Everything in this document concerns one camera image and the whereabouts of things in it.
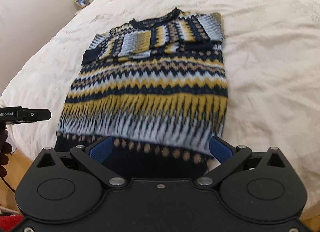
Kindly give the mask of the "gloved left hand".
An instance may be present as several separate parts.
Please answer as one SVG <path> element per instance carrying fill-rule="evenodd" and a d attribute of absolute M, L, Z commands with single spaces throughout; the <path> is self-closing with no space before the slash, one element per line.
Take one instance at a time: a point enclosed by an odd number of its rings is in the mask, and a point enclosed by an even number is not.
<path fill-rule="evenodd" d="M 12 152 L 12 145 L 7 142 L 8 132 L 4 123 L 1 123 L 1 133 L 0 133 L 0 176 L 5 177 L 7 171 L 5 165 L 8 164 L 9 158 L 8 154 Z"/>

